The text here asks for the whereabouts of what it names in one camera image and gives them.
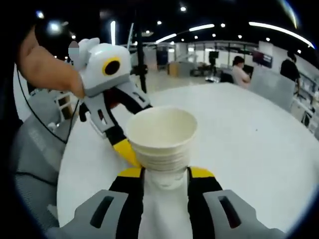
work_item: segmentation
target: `ceiling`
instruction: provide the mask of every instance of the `ceiling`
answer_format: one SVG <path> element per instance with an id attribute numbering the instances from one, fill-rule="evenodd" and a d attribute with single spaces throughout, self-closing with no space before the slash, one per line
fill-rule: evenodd
<path id="1" fill-rule="evenodd" d="M 299 19 L 297 29 L 279 0 L 109 0 L 107 3 L 99 4 L 94 2 L 77 6 L 39 6 L 39 10 L 43 11 L 46 21 L 68 21 L 68 30 L 76 34 L 77 40 L 98 36 L 103 42 L 110 42 L 109 26 L 110 22 L 115 20 L 117 44 L 125 44 L 130 25 L 136 22 L 138 17 L 141 30 L 153 32 L 151 36 L 143 37 L 143 41 L 153 42 L 172 33 L 176 33 L 177 37 L 168 41 L 178 42 L 182 38 L 185 42 L 239 40 L 238 35 L 242 35 L 242 41 L 258 43 L 268 37 L 274 45 L 293 50 L 296 54 L 297 50 L 301 50 L 301 57 L 318 66 L 316 51 L 308 48 L 306 43 L 275 30 L 248 24 L 250 21 L 256 21 L 282 27 L 319 46 L 319 31 L 312 24 L 314 6 L 309 0 L 289 1 L 295 16 Z M 186 7 L 185 12 L 180 11 L 181 6 Z M 157 25 L 158 20 L 162 22 L 161 25 Z M 187 31 L 191 27 L 210 23 L 215 27 L 195 32 Z M 226 24 L 226 27 L 222 28 L 221 23 Z M 42 36 L 40 42 L 53 54 L 67 55 L 68 44 L 72 41 L 70 35 Z"/>

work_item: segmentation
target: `black cable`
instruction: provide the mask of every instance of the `black cable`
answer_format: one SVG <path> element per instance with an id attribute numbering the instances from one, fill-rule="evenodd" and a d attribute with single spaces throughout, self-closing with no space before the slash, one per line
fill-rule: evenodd
<path id="1" fill-rule="evenodd" d="M 58 186 L 57 183 L 50 182 L 50 181 L 48 181 L 48 180 L 45 180 L 45 179 L 43 179 L 43 178 L 40 178 L 40 177 L 38 177 L 38 176 L 32 174 L 32 173 L 16 171 L 16 172 L 14 172 L 14 174 L 15 174 L 15 175 L 20 175 L 20 176 L 30 176 L 30 177 L 32 177 L 32 178 L 34 178 L 34 179 L 37 179 L 37 180 L 39 180 L 39 181 L 41 181 L 41 182 L 43 182 L 43 183 L 46 183 L 46 184 L 48 184 L 48 185 L 50 185 L 50 186 L 53 186 L 53 187 L 57 187 L 57 186 Z"/>
<path id="2" fill-rule="evenodd" d="M 74 111 L 73 111 L 73 114 L 72 114 L 72 117 L 71 117 L 71 121 L 70 121 L 70 128 L 69 128 L 69 132 L 68 132 L 68 137 L 66 138 L 66 141 L 69 141 L 69 137 L 70 137 L 71 130 L 72 130 L 73 118 L 74 118 L 74 115 L 75 115 L 75 112 L 76 112 L 76 108 L 78 108 L 79 102 L 80 102 L 80 100 L 78 100 L 78 102 L 75 105 L 75 108 L 74 108 Z"/>
<path id="3" fill-rule="evenodd" d="M 19 80 L 20 88 L 21 88 L 23 97 L 24 97 L 24 99 L 25 99 L 25 102 L 26 102 L 27 105 L 29 106 L 29 108 L 30 108 L 31 112 L 33 113 L 33 115 L 34 115 L 34 116 L 36 117 L 36 119 L 43 125 L 43 127 L 45 127 L 46 130 L 48 130 L 48 131 L 50 132 L 50 134 L 52 134 L 55 138 L 57 138 L 57 139 L 58 139 L 59 141 L 61 141 L 62 143 L 66 144 L 67 141 L 68 141 L 68 139 L 69 139 L 70 133 L 71 133 L 72 121 L 73 121 L 73 117 L 74 117 L 75 112 L 76 112 L 76 108 L 77 108 L 77 106 L 78 106 L 78 104 L 79 104 L 79 100 L 78 100 L 78 102 L 76 103 L 76 107 L 75 107 L 74 112 L 73 112 L 73 114 L 72 114 L 72 118 L 71 118 L 71 122 L 70 122 L 70 129 L 69 129 L 69 133 L 68 133 L 67 139 L 66 139 L 66 140 L 63 140 L 63 139 L 61 139 L 59 136 L 57 136 L 56 134 L 54 134 L 54 133 L 42 122 L 42 120 L 38 117 L 38 115 L 34 112 L 34 110 L 32 109 L 31 105 L 29 104 L 29 102 L 28 102 L 28 100 L 26 99 L 26 96 L 25 96 L 25 94 L 24 94 L 18 69 L 16 69 L 16 73 L 17 73 L 17 75 L 18 75 L 18 80 Z"/>

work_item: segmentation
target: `person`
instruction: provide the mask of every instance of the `person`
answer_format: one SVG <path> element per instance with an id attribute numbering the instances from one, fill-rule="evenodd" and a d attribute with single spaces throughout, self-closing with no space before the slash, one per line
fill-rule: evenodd
<path id="1" fill-rule="evenodd" d="M 240 56 L 235 56 L 234 61 L 233 61 L 233 77 L 235 82 L 247 89 L 250 83 L 250 77 L 247 75 L 246 72 L 244 72 L 243 68 L 245 65 L 245 60 L 244 58 Z"/>
<path id="2" fill-rule="evenodd" d="M 292 51 L 287 52 L 288 58 L 281 64 L 280 74 L 297 84 L 297 93 L 300 91 L 300 73 L 296 66 L 297 58 Z"/>

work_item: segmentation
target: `yellow circle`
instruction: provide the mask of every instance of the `yellow circle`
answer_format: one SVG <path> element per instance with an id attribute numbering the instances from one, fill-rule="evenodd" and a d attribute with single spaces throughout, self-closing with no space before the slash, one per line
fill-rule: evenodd
<path id="1" fill-rule="evenodd" d="M 106 74 L 106 72 L 105 72 L 105 69 L 106 69 L 106 67 L 111 63 L 111 62 L 113 62 L 113 61 L 117 61 L 117 62 L 119 62 L 120 63 L 120 58 L 119 57 L 112 57 L 112 58 L 110 58 L 110 59 L 108 59 L 104 64 L 103 64 L 103 67 L 102 67 L 102 74 L 103 75 L 105 75 L 105 76 L 112 76 L 112 75 L 114 75 L 114 74 Z"/>

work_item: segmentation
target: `paper cup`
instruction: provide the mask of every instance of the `paper cup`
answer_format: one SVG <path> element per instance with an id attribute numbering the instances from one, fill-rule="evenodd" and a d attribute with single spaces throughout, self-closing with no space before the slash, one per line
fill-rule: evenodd
<path id="1" fill-rule="evenodd" d="M 126 133 L 137 160 L 146 169 L 178 171 L 189 164 L 196 129 L 192 114 L 173 107 L 154 107 L 134 115 Z"/>

